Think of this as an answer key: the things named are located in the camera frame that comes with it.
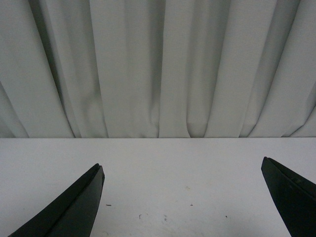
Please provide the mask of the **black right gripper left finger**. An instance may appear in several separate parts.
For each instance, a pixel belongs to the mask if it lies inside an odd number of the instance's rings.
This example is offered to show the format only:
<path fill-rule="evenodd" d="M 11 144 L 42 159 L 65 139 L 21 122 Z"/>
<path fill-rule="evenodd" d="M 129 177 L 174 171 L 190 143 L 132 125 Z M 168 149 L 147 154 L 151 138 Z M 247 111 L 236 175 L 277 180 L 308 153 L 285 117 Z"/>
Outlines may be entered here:
<path fill-rule="evenodd" d="M 88 237 L 98 212 L 105 175 L 92 166 L 11 237 Z"/>

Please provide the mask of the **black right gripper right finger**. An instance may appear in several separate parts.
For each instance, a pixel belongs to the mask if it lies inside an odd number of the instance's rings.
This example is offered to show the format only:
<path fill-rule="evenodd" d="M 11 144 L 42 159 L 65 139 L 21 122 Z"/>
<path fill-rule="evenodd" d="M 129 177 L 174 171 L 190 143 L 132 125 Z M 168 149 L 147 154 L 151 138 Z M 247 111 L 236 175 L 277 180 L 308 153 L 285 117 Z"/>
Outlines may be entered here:
<path fill-rule="evenodd" d="M 290 235 L 314 237 L 316 185 L 272 158 L 263 158 L 261 170 L 273 202 Z"/>

